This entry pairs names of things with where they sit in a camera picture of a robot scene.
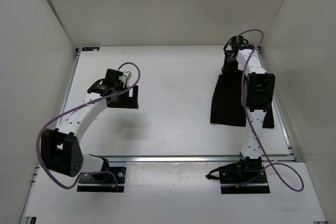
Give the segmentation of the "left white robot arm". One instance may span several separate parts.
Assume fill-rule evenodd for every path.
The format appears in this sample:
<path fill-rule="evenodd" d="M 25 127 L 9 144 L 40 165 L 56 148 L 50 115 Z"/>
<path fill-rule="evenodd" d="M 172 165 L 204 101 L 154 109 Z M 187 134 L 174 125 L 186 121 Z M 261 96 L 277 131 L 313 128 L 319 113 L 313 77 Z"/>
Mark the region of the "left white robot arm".
<path fill-rule="evenodd" d="M 106 158 L 84 155 L 80 142 L 87 129 L 106 108 L 137 109 L 138 86 L 129 95 L 132 73 L 108 69 L 106 76 L 94 82 L 87 90 L 82 108 L 73 111 L 54 129 L 45 129 L 41 135 L 40 154 L 48 170 L 69 177 L 91 173 L 98 181 L 109 177 Z"/>

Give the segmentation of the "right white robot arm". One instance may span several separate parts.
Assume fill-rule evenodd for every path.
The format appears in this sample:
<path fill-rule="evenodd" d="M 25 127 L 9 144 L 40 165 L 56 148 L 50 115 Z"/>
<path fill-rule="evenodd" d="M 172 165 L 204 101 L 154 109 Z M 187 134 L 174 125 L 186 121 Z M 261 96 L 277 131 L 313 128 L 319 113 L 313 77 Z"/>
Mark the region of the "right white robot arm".
<path fill-rule="evenodd" d="M 262 156 L 260 138 L 264 118 L 272 103 L 275 75 L 263 68 L 257 47 L 249 44 L 241 34 L 233 36 L 223 51 L 222 73 L 238 72 L 238 67 L 242 67 L 241 105 L 246 115 L 247 140 L 241 156 L 244 161 L 257 163 Z"/>

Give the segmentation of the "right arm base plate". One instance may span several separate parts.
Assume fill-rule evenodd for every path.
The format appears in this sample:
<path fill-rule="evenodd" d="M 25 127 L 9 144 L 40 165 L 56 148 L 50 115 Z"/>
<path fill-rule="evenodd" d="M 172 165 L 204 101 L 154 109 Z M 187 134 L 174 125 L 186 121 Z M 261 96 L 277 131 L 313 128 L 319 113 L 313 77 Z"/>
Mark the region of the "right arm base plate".
<path fill-rule="evenodd" d="M 206 178 L 219 180 L 222 195 L 270 193 L 261 158 L 240 158 L 236 163 L 211 170 Z"/>

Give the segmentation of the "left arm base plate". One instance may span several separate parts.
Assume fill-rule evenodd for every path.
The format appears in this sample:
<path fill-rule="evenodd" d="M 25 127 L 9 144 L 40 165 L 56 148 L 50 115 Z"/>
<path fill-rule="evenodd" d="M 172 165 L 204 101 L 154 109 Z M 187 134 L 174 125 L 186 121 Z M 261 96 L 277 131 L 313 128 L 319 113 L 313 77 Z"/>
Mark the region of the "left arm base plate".
<path fill-rule="evenodd" d="M 85 176 L 81 175 L 77 185 L 78 192 L 95 192 L 95 193 L 123 193 L 126 178 L 126 167 L 109 167 L 118 185 L 116 185 L 114 177 L 110 174 Z"/>

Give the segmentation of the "black skirt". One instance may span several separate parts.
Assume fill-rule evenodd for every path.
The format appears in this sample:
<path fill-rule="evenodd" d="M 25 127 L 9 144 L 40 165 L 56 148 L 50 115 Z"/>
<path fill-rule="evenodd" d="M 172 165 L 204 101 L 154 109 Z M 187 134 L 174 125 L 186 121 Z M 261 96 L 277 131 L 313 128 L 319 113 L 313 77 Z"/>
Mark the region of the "black skirt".
<path fill-rule="evenodd" d="M 243 72 L 225 72 L 219 75 L 214 90 L 210 122 L 229 126 L 246 126 L 246 114 L 242 106 L 241 78 Z M 263 127 L 275 127 L 271 108 L 274 93 L 275 75 L 272 73 L 249 73 L 244 85 L 245 106 L 248 111 L 266 112 Z"/>

